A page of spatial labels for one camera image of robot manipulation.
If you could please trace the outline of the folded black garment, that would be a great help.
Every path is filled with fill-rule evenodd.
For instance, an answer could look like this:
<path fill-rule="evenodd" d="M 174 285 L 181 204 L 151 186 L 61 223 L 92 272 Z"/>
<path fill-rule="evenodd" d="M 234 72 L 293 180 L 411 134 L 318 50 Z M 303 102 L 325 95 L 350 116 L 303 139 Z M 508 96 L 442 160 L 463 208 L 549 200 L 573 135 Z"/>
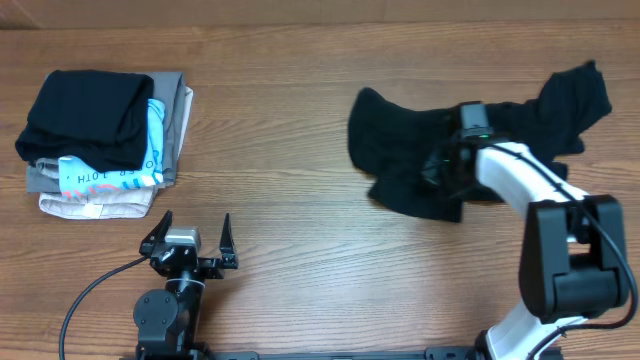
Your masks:
<path fill-rule="evenodd" d="M 147 149 L 144 74 L 56 70 L 45 79 L 15 142 L 25 161 L 74 156 L 99 172 L 138 170 Z"/>

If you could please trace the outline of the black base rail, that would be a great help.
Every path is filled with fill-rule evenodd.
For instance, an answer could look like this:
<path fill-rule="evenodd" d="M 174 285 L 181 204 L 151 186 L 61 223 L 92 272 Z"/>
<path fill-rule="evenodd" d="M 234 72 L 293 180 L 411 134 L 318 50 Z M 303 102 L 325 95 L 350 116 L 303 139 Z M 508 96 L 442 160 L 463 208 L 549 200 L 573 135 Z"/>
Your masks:
<path fill-rule="evenodd" d="M 429 347 L 421 351 L 377 351 L 377 352 L 328 352 L 259 354 L 257 352 L 196 352 L 186 355 L 148 355 L 137 349 L 134 355 L 122 360 L 141 359 L 204 359 L 204 360 L 472 360 L 489 359 L 489 356 L 474 347 L 449 346 Z"/>

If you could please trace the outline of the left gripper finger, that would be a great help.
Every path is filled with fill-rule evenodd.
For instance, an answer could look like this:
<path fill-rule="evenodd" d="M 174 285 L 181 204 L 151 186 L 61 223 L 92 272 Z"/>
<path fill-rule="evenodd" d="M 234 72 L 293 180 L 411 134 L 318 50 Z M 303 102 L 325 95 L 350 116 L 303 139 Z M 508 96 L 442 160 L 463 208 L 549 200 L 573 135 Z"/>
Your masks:
<path fill-rule="evenodd" d="M 167 210 L 158 224 L 141 241 L 139 247 L 140 255 L 151 255 L 155 247 L 164 242 L 164 238 L 171 227 L 172 220 L 173 212 L 171 210 Z"/>
<path fill-rule="evenodd" d="M 236 254 L 236 248 L 232 236 L 231 219 L 229 213 L 225 215 L 219 242 L 219 251 L 221 253 L 221 267 L 223 269 L 239 268 L 239 260 Z"/>

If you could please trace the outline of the folded light blue printed shirt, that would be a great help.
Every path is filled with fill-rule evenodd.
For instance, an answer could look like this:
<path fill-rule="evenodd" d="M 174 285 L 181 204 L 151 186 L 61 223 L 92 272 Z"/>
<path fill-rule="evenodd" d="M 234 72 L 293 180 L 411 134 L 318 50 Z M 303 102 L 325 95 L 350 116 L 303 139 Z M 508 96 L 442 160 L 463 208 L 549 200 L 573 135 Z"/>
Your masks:
<path fill-rule="evenodd" d="M 142 166 L 137 170 L 99 172 L 80 158 L 58 159 L 60 192 L 65 197 L 97 195 L 120 190 L 137 190 L 160 184 L 163 180 L 165 105 L 148 100 L 147 148 Z"/>

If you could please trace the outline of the black t-shirt with logo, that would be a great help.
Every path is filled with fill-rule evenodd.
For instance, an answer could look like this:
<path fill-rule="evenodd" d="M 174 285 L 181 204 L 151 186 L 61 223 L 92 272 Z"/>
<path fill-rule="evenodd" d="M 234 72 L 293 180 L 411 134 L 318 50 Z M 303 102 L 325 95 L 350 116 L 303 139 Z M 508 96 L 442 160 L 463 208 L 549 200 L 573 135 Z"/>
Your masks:
<path fill-rule="evenodd" d="M 606 84 L 589 61 L 553 74 L 539 95 L 523 103 L 489 103 L 489 125 L 531 153 L 562 179 L 564 155 L 585 150 L 581 134 L 612 111 Z M 497 202 L 492 190 L 477 186 L 459 195 L 445 190 L 440 173 L 446 146 L 455 131 L 457 107 L 414 111 L 362 89 L 348 121 L 348 151 L 353 165 L 375 177 L 369 196 L 404 215 L 458 223 L 463 204 Z"/>

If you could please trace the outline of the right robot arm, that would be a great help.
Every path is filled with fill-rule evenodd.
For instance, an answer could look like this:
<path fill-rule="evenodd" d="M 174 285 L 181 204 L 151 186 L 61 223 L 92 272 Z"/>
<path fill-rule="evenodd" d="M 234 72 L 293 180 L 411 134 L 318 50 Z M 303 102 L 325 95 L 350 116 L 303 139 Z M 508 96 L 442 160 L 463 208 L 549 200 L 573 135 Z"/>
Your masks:
<path fill-rule="evenodd" d="M 500 137 L 458 138 L 446 148 L 445 182 L 460 193 L 491 189 L 525 221 L 520 301 L 462 359 L 558 359 L 552 343 L 577 330 L 631 322 L 639 291 L 626 257 L 623 214 L 610 195 L 590 195 L 558 177 L 529 148 Z"/>

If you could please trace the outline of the folded beige garment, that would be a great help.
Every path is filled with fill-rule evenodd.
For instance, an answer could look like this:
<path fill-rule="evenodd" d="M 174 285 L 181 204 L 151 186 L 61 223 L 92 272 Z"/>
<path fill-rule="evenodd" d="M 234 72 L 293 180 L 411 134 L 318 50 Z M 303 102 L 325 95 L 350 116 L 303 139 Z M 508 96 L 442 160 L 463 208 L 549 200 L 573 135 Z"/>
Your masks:
<path fill-rule="evenodd" d="M 186 87 L 182 98 L 182 119 L 174 121 L 175 126 L 181 125 L 181 130 L 172 154 L 173 164 L 164 171 L 165 180 L 160 185 L 68 198 L 60 193 L 55 193 L 55 190 L 58 189 L 58 181 L 53 175 L 56 171 L 56 165 L 54 162 L 48 163 L 45 160 L 42 165 L 28 165 L 26 167 L 27 191 L 40 194 L 38 205 L 42 212 L 60 218 L 104 220 L 145 217 L 157 191 L 175 184 L 178 161 L 188 128 L 193 97 L 193 90 Z"/>

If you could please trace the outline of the folded gray garment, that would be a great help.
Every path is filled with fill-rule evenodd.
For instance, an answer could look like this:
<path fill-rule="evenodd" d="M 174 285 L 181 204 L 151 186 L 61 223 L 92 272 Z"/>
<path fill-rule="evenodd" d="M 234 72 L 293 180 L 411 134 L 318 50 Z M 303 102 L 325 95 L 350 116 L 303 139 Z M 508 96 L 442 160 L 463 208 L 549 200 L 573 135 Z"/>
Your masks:
<path fill-rule="evenodd" d="M 183 114 L 183 95 L 187 87 L 184 82 L 184 75 L 181 72 L 151 72 L 149 76 L 154 81 L 153 95 L 151 99 L 160 100 L 165 105 L 164 115 L 164 153 L 163 153 L 163 177 L 164 171 L 173 164 L 172 154 L 177 143 L 181 125 L 174 125 L 174 121 L 180 121 Z M 39 159 L 30 165 L 42 165 L 44 161 L 54 162 L 56 171 L 53 173 L 58 181 L 58 189 L 55 193 L 60 193 L 58 180 L 58 159 Z"/>

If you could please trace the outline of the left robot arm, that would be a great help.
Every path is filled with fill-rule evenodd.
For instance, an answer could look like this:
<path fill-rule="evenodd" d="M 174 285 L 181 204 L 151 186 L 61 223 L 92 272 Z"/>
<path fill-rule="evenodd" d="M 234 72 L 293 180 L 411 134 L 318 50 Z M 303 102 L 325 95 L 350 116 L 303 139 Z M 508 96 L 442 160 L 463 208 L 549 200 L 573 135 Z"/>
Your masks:
<path fill-rule="evenodd" d="M 227 270 L 239 267 L 230 216 L 224 218 L 218 258 L 200 256 L 199 230 L 174 226 L 172 218 L 166 212 L 140 244 L 139 253 L 165 279 L 165 285 L 144 293 L 134 306 L 135 357 L 211 359 L 208 344 L 198 342 L 196 334 L 206 282 L 222 279 Z"/>

